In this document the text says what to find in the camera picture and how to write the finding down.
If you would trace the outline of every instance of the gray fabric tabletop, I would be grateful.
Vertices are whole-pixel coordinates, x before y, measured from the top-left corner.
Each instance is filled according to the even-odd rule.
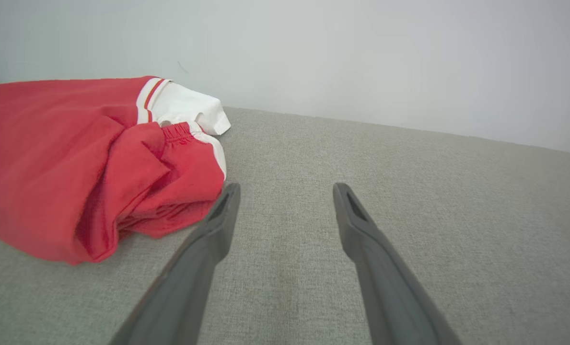
[[[331,196],[348,183],[464,343],[570,342],[570,153],[228,108],[242,201],[199,343],[368,344]],[[100,264],[0,242],[0,345],[102,345],[189,234]]]

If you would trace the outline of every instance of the red fabric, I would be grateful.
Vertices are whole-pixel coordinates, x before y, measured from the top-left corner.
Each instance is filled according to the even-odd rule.
[[[0,85],[0,240],[99,262],[121,234],[158,238],[204,218],[223,172],[187,124],[136,125],[151,78]]]

